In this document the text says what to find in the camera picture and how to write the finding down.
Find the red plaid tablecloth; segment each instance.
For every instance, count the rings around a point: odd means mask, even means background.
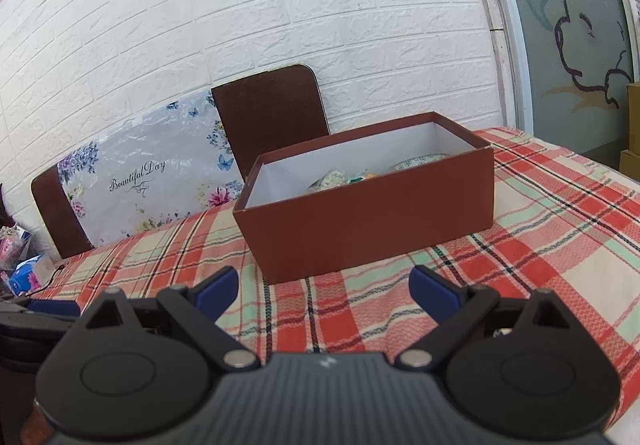
[[[84,307],[109,285],[153,296],[231,265],[240,292],[218,324],[261,358],[275,350],[378,350],[393,359],[434,327],[408,292],[414,265],[508,297],[550,287],[616,366],[623,386],[617,419],[640,392],[640,185],[517,130],[479,135],[495,148],[495,222],[484,232],[269,286],[226,204],[73,257],[42,297]]]

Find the cardboard box stack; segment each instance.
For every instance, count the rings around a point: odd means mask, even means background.
[[[620,153],[620,172],[640,181],[640,82],[626,87],[629,98],[629,149]]]

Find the box rim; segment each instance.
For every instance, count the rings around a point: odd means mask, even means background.
[[[450,120],[450,118],[445,117],[437,112],[427,112],[420,113],[417,115],[410,115],[408,117],[394,118],[392,120],[386,120],[384,122],[378,122],[375,124],[369,124],[368,126],[363,126],[361,128],[355,128],[353,130],[347,130],[340,133],[335,133],[335,135],[327,135],[321,136],[320,138],[315,138],[313,140],[308,140],[306,142],[301,142],[299,144],[295,144],[293,146],[289,146],[287,148],[276,149],[276,151],[267,152],[258,156],[255,160],[254,166],[251,168],[251,172],[247,176],[244,181],[244,187],[242,188],[242,192],[236,201],[236,204],[233,208],[233,213],[244,213],[244,212],[254,212],[256,209],[260,209],[265,207],[266,205],[256,205],[254,207],[246,207],[246,203],[249,199],[249,196],[254,188],[255,180],[258,177],[258,173],[260,172],[260,168],[262,165],[270,164],[271,162],[277,162],[278,160],[284,160],[285,158],[290,158],[291,156],[296,156],[299,154],[303,154],[305,152],[315,151],[316,149],[327,148],[329,146],[336,146],[337,144],[343,144],[344,142],[349,142],[351,140],[356,140],[357,138],[365,138],[366,136],[379,135],[380,133],[386,133],[393,130],[408,128],[411,126],[417,126],[419,124],[428,124],[430,122],[434,122],[439,124],[441,127],[446,129],[448,132],[456,135],[458,138],[461,138],[469,145],[473,146],[471,151],[466,151],[462,154],[452,154],[443,158],[442,160],[438,160],[436,162],[429,162],[426,165],[438,164],[439,162],[444,162],[449,160],[450,158],[458,158],[463,154],[469,154],[472,152],[480,152],[491,150],[491,143],[481,138],[481,136],[476,135],[472,131],[466,129],[464,126]],[[374,176],[370,178],[370,180],[378,180],[379,178],[384,178],[385,176],[389,176],[390,174],[396,174],[399,172],[408,172],[411,171],[412,168],[401,169],[401,170],[393,170],[378,176]],[[314,192],[314,194],[323,194],[330,193],[335,190],[340,190],[342,187],[346,186],[354,186],[359,185],[358,183],[348,183],[344,185],[340,185],[333,189],[322,190],[318,192]],[[274,201],[268,203],[271,205],[279,205],[282,203],[294,201],[299,199],[300,196],[296,196],[294,198],[287,198],[284,200]]]

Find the brown chair backrest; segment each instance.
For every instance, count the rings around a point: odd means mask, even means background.
[[[258,73],[211,91],[243,178],[261,154],[329,134],[308,66]]]

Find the open box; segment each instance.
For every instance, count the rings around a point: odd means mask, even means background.
[[[442,152],[450,156],[388,171]],[[333,169],[378,176],[307,193]],[[260,155],[234,217],[272,284],[364,265],[489,228],[494,152],[433,112],[323,136]]]

